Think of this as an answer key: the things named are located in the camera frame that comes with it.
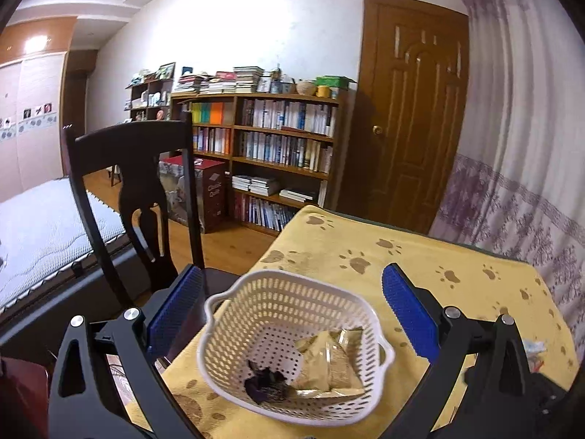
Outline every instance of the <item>table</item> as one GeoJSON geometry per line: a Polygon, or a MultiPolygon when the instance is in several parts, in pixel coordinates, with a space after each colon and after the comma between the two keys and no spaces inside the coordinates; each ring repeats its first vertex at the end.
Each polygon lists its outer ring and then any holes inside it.
{"type": "MultiPolygon", "coordinates": [[[[456,305],[470,318],[495,320],[510,313],[523,338],[545,341],[540,370],[568,389],[578,370],[570,331],[536,270],[513,260],[425,236],[356,221],[307,206],[295,216],[252,270],[282,269],[348,289],[375,309],[385,337],[396,350],[378,408],[363,421],[342,428],[282,423],[239,408],[214,393],[197,368],[199,335],[176,358],[163,379],[197,428],[208,439],[274,437],[377,438],[400,411],[426,371],[381,291],[381,272],[397,262],[412,282],[429,289],[442,305],[456,305]]],[[[222,308],[216,313],[220,316],[222,308]]],[[[473,365],[468,357],[464,369],[473,365]]],[[[437,421],[445,425],[465,385],[458,382],[437,421]]],[[[133,422],[147,427],[137,404],[127,406],[133,422]]]]}

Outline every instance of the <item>orange book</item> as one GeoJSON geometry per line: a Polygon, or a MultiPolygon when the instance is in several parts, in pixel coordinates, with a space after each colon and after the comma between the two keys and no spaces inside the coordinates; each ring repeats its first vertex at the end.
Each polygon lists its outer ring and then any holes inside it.
{"type": "Polygon", "coordinates": [[[223,118],[223,102],[212,102],[211,103],[211,114],[210,123],[215,125],[221,125],[223,118]]]}

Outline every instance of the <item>wicker bowl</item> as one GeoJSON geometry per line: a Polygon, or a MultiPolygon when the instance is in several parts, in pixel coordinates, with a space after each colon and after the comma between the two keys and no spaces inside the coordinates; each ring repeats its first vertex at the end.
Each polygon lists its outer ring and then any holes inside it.
{"type": "Polygon", "coordinates": [[[302,80],[297,83],[297,92],[302,96],[314,96],[317,86],[310,80],[302,80]]]}

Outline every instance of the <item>yellow cup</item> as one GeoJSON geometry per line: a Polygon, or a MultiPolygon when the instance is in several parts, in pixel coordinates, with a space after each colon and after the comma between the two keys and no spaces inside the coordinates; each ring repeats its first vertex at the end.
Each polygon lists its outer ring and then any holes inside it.
{"type": "Polygon", "coordinates": [[[331,88],[329,86],[319,86],[317,87],[317,97],[331,97],[331,88]]]}

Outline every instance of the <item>metal bolt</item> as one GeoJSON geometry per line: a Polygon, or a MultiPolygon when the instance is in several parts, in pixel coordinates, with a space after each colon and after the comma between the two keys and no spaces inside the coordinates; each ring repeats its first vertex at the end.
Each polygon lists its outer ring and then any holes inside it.
{"type": "Polygon", "coordinates": [[[71,319],[71,326],[72,327],[79,327],[83,323],[83,317],[81,315],[76,315],[71,319]]]}
{"type": "Polygon", "coordinates": [[[502,322],[506,325],[514,325],[514,317],[512,315],[504,314],[502,315],[502,322]]]}
{"type": "Polygon", "coordinates": [[[457,307],[447,307],[445,309],[445,315],[449,318],[459,318],[461,316],[461,310],[457,307]]]}
{"type": "Polygon", "coordinates": [[[129,308],[124,312],[124,318],[126,320],[134,320],[138,315],[140,315],[140,310],[136,307],[129,308]]]}

